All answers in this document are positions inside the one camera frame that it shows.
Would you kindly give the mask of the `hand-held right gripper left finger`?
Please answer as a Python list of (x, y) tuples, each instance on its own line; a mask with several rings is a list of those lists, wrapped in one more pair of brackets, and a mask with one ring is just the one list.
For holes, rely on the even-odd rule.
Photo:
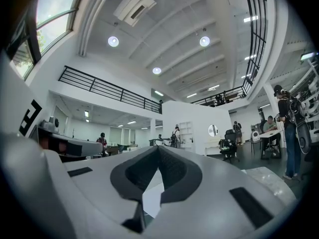
[(76, 239), (159, 239), (145, 226), (143, 193), (157, 147), (61, 164), (61, 197)]

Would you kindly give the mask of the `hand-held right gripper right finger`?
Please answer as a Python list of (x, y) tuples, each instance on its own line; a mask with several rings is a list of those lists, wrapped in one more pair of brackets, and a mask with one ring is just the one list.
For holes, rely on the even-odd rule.
[(227, 162), (175, 149), (198, 165), (202, 181), (182, 202), (162, 204), (148, 239), (268, 239), (289, 217), (296, 197), (265, 167), (242, 171)]

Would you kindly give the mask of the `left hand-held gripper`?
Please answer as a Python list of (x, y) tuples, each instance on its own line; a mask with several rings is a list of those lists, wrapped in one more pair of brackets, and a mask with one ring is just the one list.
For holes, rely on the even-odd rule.
[[(18, 75), (6, 53), (0, 53), (0, 136), (14, 134), (28, 137), (34, 126), (49, 117), (49, 89), (56, 77), (52, 67), (36, 66), (26, 81)], [(103, 150), (100, 142), (79, 140), (52, 133), (62, 142), (66, 155), (92, 156)]]

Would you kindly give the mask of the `white table mat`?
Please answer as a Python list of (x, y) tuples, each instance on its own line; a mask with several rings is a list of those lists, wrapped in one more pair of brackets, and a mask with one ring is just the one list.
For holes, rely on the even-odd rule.
[(155, 218), (160, 211), (160, 199), (163, 192), (162, 176), (160, 171), (157, 170), (143, 193), (143, 209), (152, 218)]

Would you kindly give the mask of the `black balcony railing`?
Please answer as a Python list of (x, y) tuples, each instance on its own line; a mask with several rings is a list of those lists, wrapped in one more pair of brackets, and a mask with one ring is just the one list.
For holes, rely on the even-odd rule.
[(58, 81), (144, 110), (162, 113), (160, 103), (66, 65)]
[[(224, 103), (230, 103), (238, 99), (247, 97), (251, 90), (255, 78), (260, 70), (262, 57), (266, 47), (266, 34), (267, 34), (267, 0), (246, 0), (247, 2), (247, 15), (244, 18), (258, 16), (259, 19), (251, 22), (241, 23), (245, 28), (238, 30), (238, 41), (241, 47), (238, 52), (243, 55), (237, 56), (236, 64), (236, 80), (234, 81), (235, 87), (218, 93), (210, 95), (206, 98), (194, 101), (193, 104), (203, 106), (218, 106)], [(253, 59), (245, 60), (245, 57), (257, 54)]]

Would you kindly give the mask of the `black backpack green trim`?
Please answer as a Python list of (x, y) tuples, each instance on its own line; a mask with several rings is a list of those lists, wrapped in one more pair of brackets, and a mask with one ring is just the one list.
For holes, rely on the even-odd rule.
[(229, 151), (233, 147), (233, 144), (229, 139), (221, 139), (218, 145), (219, 145), (220, 151)]

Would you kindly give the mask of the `white console table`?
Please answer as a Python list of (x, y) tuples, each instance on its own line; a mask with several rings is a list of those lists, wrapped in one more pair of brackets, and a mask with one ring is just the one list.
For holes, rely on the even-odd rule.
[(218, 155), (220, 154), (219, 142), (221, 138), (213, 138), (204, 144), (204, 155)]

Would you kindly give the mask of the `black office chair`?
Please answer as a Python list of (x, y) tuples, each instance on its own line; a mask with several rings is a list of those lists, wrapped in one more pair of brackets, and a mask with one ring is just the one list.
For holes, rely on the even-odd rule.
[(228, 161), (230, 164), (232, 163), (232, 160), (240, 162), (237, 157), (236, 133), (232, 129), (227, 130), (224, 139), (229, 139), (232, 142), (233, 147), (229, 151), (220, 151), (220, 153), (224, 155), (223, 161)]

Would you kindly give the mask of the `white desk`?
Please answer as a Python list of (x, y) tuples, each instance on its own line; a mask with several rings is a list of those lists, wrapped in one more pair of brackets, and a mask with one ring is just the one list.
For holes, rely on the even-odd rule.
[[(281, 130), (271, 130), (260, 135), (261, 139), (261, 159), (268, 160), (270, 158), (281, 159)], [(266, 149), (271, 150), (271, 156), (265, 155)]]

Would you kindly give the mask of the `large black-framed window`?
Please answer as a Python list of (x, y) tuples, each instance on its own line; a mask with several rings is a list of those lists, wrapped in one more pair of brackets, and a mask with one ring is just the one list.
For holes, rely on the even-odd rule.
[(57, 42), (73, 31), (81, 0), (33, 0), (6, 48), (16, 73), (26, 80)]

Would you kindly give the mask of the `white display shelf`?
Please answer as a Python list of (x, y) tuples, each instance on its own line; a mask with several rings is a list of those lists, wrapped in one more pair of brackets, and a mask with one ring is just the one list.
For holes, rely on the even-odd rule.
[(312, 142), (319, 142), (319, 57), (307, 61), (310, 68), (291, 89), (302, 104)]

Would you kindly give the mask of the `white ceiling air conditioner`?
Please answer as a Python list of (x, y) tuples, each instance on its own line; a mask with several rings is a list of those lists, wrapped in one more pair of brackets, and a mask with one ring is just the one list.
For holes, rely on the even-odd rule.
[(156, 4), (154, 0), (122, 0), (114, 11), (114, 16), (134, 27), (143, 15)]

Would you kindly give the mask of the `white wall shelf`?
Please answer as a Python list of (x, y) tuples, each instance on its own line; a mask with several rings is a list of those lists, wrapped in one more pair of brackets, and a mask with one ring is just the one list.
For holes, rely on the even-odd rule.
[(193, 148), (193, 126), (191, 121), (181, 122), (179, 124), (180, 147), (184, 149)]

